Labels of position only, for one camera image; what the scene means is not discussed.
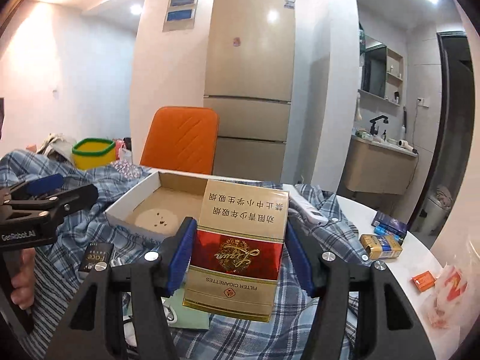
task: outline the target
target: refrigerator drawer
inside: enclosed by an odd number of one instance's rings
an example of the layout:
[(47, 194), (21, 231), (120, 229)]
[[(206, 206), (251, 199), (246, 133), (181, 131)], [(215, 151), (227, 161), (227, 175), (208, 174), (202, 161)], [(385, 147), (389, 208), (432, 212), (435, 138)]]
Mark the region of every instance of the refrigerator drawer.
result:
[(213, 174), (240, 179), (279, 182), (285, 144), (218, 138)]
[(287, 140), (290, 104), (208, 97), (203, 105), (220, 117), (218, 135), (221, 137)]

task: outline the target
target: silver screw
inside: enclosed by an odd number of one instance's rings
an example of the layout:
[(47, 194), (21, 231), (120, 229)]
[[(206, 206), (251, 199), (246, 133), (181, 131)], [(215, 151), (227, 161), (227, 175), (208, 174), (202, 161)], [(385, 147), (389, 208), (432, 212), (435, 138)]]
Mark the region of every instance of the silver screw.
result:
[(335, 254), (333, 254), (332, 252), (330, 251), (326, 251), (322, 254), (322, 258), (325, 260), (325, 261), (333, 261), (335, 258), (337, 258), (335, 256)]
[(156, 251), (150, 251), (146, 253), (144, 257), (147, 261), (155, 261), (158, 258), (158, 253)]
[(385, 264), (383, 261), (375, 261), (373, 266), (379, 271), (384, 271), (385, 269), (387, 269), (387, 264)]
[(97, 272), (105, 271), (105, 269), (107, 269), (107, 264), (105, 261), (100, 261), (95, 264), (95, 270)]

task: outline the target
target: beige refrigerator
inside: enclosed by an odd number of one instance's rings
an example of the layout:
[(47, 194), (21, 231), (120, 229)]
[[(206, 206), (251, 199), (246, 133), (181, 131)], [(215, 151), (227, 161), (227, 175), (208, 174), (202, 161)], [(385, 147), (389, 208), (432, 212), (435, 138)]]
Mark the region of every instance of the beige refrigerator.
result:
[(214, 174), (280, 181), (295, 52), (295, 0), (214, 0), (205, 107), (220, 117)]

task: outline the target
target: human hand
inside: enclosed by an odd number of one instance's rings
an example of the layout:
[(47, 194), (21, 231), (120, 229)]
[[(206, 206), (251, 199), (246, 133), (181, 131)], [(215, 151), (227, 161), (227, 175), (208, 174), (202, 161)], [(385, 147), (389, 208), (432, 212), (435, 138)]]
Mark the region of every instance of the human hand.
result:
[(35, 249), (23, 249), (20, 255), (20, 272), (11, 280), (11, 301), (25, 310), (33, 305), (35, 274)]

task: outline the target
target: blue gripper pad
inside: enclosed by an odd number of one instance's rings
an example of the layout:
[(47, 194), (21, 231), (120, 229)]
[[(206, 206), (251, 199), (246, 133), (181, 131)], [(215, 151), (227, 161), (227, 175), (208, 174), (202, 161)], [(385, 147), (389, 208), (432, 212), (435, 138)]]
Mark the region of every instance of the blue gripper pad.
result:
[(289, 251), (300, 287), (307, 292), (309, 297), (314, 297), (313, 270), (299, 237), (289, 221), (286, 223), (285, 245)]
[(39, 196), (61, 188), (63, 185), (62, 175), (56, 174), (28, 183), (26, 192), (31, 196)]
[(170, 260), (168, 268), (169, 278), (166, 289), (170, 293), (170, 296), (182, 285), (183, 277), (185, 276), (185, 271), (190, 261), (191, 250), (194, 247), (197, 221), (193, 218), (185, 218), (177, 234), (181, 235), (182, 232), (183, 236), (178, 242), (178, 247)]

